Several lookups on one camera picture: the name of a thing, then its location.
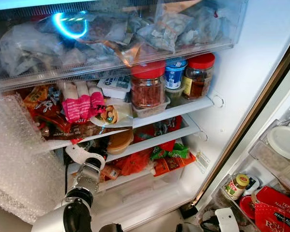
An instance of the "clear crisper drawer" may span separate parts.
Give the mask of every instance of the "clear crisper drawer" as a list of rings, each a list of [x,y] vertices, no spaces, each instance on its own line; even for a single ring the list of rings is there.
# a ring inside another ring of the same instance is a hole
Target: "clear crisper drawer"
[[[287,124],[288,122],[282,123],[279,120],[275,120],[249,150],[249,154],[257,159],[290,190],[290,159],[277,153],[267,140],[267,134],[272,128],[286,126]]]
[[[135,64],[181,60],[236,43],[246,0],[165,2],[0,10],[0,89],[115,77],[129,74]]]

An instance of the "small bottle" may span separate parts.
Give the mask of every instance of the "small bottle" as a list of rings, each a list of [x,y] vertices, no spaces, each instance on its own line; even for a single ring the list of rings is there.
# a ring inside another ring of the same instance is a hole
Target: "small bottle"
[[[236,178],[234,178],[226,185],[225,190],[233,200],[237,200],[243,194],[248,184],[248,176],[244,174],[238,174]]]

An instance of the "yellow lid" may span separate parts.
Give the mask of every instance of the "yellow lid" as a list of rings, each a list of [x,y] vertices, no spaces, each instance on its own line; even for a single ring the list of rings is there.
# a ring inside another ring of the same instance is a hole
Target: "yellow lid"
[[[235,179],[236,179],[236,182],[243,187],[245,187],[249,184],[249,178],[248,178],[248,176],[246,176],[244,174],[237,175]]]

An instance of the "white lid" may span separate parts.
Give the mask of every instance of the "white lid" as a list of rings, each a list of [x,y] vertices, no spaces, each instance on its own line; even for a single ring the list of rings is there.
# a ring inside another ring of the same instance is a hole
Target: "white lid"
[[[290,159],[290,127],[279,126],[267,134],[271,147],[280,155]]]
[[[101,79],[98,83],[98,87],[129,92],[131,89],[131,78],[130,76],[121,76],[115,78]]]

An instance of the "spice jar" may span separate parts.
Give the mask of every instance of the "spice jar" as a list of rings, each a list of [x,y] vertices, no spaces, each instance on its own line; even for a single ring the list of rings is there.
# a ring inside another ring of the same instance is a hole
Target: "spice jar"
[[[132,67],[131,101],[135,106],[149,108],[164,102],[164,70],[165,61]]]
[[[214,72],[215,56],[212,53],[188,59],[188,66],[183,76],[183,96],[197,99],[207,94]]]
[[[237,200],[245,191],[245,188],[248,184],[249,184],[248,176],[244,174],[238,174],[236,178],[231,180],[225,186],[225,190],[227,194],[229,194],[233,200]]]

